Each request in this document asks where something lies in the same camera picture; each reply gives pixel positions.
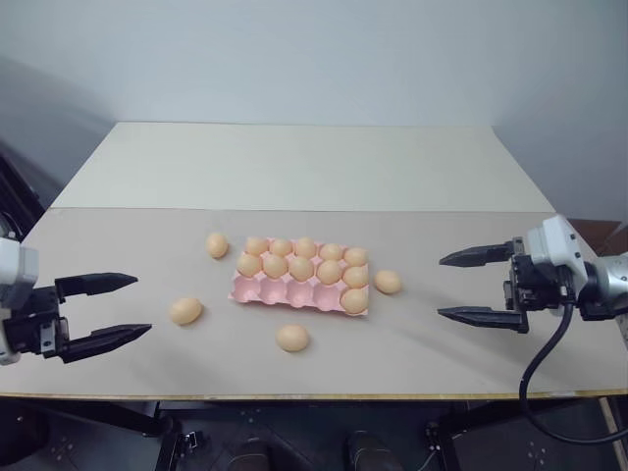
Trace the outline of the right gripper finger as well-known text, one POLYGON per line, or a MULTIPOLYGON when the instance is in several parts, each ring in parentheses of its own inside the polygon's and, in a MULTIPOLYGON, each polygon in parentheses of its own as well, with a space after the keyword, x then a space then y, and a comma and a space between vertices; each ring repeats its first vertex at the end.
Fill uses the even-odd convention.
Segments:
POLYGON ((450 253, 443 257, 439 264, 459 268, 481 267, 508 261, 513 255, 524 252, 523 238, 515 237, 501 244, 472 246, 450 253))
POLYGON ((473 327, 506 329, 519 334, 529 332, 527 314, 518 311, 495 311, 490 307, 458 306, 440 308, 438 313, 452 321, 473 327))

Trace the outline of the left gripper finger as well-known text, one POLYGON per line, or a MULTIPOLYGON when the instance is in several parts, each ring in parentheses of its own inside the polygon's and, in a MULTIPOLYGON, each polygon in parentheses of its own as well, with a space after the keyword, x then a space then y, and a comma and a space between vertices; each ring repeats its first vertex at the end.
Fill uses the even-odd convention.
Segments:
POLYGON ((68 296, 112 292, 137 281, 137 277, 122 273, 95 273, 56 279, 54 284, 58 299, 64 301, 68 296))
POLYGON ((137 340, 151 328, 151 324, 124 324, 92 331, 87 337, 70 340, 61 350, 61 359, 72 363, 108 353, 137 340))

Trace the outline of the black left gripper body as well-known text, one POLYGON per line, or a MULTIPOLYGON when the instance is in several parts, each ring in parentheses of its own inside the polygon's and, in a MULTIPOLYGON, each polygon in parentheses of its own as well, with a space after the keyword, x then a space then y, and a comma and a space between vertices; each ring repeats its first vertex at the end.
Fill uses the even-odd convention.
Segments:
POLYGON ((20 309, 2 310, 2 360, 18 361, 23 353, 64 360, 69 333, 60 316, 55 287, 36 288, 20 309))

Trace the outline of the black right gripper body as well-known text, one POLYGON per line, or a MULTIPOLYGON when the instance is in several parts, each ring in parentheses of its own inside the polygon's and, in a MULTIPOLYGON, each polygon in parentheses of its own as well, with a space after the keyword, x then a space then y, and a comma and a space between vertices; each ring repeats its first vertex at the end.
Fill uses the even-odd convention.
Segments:
POLYGON ((505 307, 520 313, 557 309, 574 303, 576 292, 571 270, 549 262, 533 263, 530 255, 511 257, 509 279, 503 282, 505 307))

